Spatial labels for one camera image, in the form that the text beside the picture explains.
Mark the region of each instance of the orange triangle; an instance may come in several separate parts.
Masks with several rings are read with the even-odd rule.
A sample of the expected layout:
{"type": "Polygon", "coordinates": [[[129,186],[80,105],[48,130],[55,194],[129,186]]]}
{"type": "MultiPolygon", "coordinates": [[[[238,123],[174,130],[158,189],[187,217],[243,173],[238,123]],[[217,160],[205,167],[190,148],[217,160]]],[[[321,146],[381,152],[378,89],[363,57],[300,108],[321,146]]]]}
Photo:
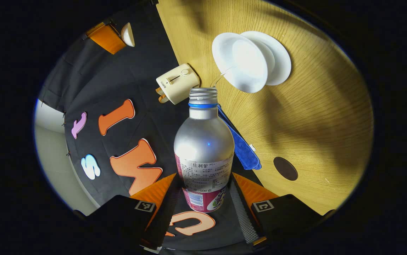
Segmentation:
{"type": "Polygon", "coordinates": [[[164,196],[166,195],[166,192],[169,189],[169,186],[171,185],[172,180],[174,179],[176,174],[177,173],[174,173],[165,178],[162,178],[161,180],[153,183],[152,185],[146,187],[145,189],[142,189],[141,191],[137,192],[136,194],[130,197],[145,202],[155,203],[156,209],[150,221],[148,222],[147,227],[153,221],[156,213],[158,212],[158,209],[160,208],[161,203],[163,202],[164,196]]]}
{"type": "Polygon", "coordinates": [[[252,212],[252,203],[270,200],[279,196],[265,189],[259,184],[251,181],[250,179],[244,178],[243,176],[236,173],[232,174],[233,177],[235,177],[235,180],[238,183],[241,192],[243,193],[244,200],[246,200],[247,206],[249,207],[249,210],[251,210],[252,216],[254,216],[254,219],[257,221],[257,223],[259,223],[254,213],[252,212]]]}

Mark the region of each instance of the dark circular hole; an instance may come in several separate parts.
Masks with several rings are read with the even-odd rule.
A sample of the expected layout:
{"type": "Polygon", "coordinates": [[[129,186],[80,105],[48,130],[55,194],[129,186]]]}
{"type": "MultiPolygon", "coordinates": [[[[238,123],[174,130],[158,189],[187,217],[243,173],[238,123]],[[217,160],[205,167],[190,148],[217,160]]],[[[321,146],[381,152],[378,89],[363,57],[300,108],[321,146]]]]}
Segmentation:
{"type": "Polygon", "coordinates": [[[276,157],[273,160],[274,167],[287,180],[294,181],[298,179],[298,172],[295,167],[285,158],[276,157]]]}

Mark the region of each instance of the silver aluminum bottle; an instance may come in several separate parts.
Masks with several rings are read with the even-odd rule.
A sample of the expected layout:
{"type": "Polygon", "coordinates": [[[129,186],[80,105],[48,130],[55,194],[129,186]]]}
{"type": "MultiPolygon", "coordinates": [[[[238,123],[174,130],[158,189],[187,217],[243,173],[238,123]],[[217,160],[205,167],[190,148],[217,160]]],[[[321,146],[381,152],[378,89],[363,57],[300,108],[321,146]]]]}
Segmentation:
{"type": "Polygon", "coordinates": [[[215,87],[189,92],[189,118],[175,136],[177,168],[186,202],[195,211],[210,213],[224,201],[232,168],[233,136],[218,117],[215,87]]]}

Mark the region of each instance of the bottle label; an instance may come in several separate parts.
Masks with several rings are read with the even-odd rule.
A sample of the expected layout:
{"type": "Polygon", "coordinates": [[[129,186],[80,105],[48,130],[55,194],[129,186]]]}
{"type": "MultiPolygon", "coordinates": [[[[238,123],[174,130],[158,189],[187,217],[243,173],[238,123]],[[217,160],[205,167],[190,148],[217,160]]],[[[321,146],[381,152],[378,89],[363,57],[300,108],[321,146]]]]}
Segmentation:
{"type": "Polygon", "coordinates": [[[229,181],[233,154],[218,162],[198,163],[175,156],[184,185],[190,192],[209,193],[223,189],[229,181]]]}

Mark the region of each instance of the white wall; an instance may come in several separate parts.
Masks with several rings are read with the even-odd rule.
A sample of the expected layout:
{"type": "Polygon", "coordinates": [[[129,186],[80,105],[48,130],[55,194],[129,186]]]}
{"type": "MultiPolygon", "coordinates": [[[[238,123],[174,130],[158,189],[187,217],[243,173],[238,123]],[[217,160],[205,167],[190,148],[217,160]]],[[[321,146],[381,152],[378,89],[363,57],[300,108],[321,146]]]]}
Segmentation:
{"type": "Polygon", "coordinates": [[[65,130],[61,126],[63,123],[62,116],[63,113],[45,104],[42,107],[37,107],[35,111],[35,143],[38,158],[46,178],[59,196],[73,210],[80,210],[88,216],[100,205],[91,198],[82,185],[71,159],[66,155],[68,150],[65,130]]]}

